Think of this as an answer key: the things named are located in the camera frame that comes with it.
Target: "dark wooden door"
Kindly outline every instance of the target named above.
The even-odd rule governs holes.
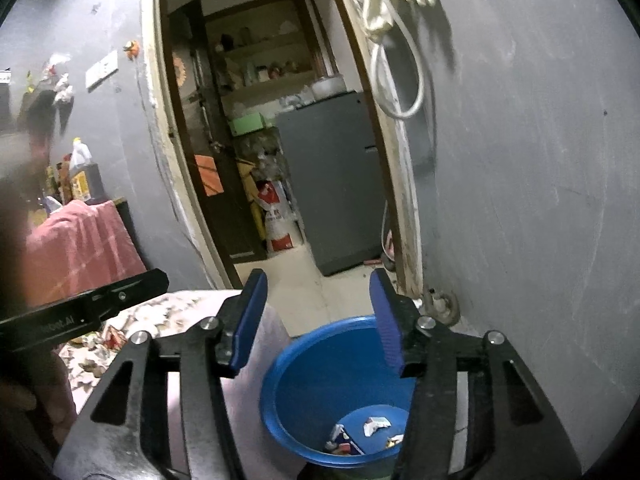
[[[204,181],[205,188],[217,194],[206,196],[200,206],[210,215],[210,225],[217,235],[214,240],[222,243],[234,263],[265,260],[266,250],[242,186],[231,131],[211,71],[200,0],[192,0],[174,10],[169,15],[169,23],[178,94],[188,133],[181,135],[180,140],[183,145],[190,145],[185,154],[193,152],[194,156],[212,157],[220,178],[215,183],[211,179]]]

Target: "shelf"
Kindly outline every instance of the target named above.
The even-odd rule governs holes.
[[[306,45],[305,35],[302,31],[291,32],[289,34],[281,34],[279,36],[271,38],[270,40],[264,40],[251,45],[241,46],[239,48],[229,50],[228,52],[221,52],[220,56],[228,57],[229,59],[233,59],[234,61],[238,62],[238,60],[251,57],[254,54],[261,54],[263,52],[275,50],[276,48],[280,48],[281,46],[294,44],[299,44],[301,46]]]
[[[251,86],[245,86],[238,90],[234,90],[233,92],[222,96],[222,98],[230,101],[243,101],[267,92],[275,92],[295,86],[301,87],[305,84],[311,83],[315,79],[316,73],[313,70],[309,70],[308,72],[301,72],[299,74],[292,74],[278,79],[269,79],[268,81],[263,81],[261,83],[254,83]]]

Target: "blue bucket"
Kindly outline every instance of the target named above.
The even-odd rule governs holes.
[[[308,462],[381,478],[398,456],[400,446],[385,449],[386,439],[404,433],[414,386],[386,365],[375,317],[354,317],[303,335],[280,354],[262,383],[260,414],[276,441]],[[392,427],[367,438],[369,416],[386,416]],[[322,451],[337,423],[364,455]]]

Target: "light switch panel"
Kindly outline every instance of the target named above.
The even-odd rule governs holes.
[[[104,78],[116,72],[117,69],[118,51],[114,50],[86,71],[84,82],[87,89],[97,85]]]

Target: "beige floor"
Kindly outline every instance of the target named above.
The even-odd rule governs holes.
[[[291,336],[339,319],[373,314],[369,301],[369,275],[373,267],[359,266],[325,277],[316,267],[307,244],[277,253],[264,262],[237,264],[243,283],[255,267],[266,272],[268,301]]]

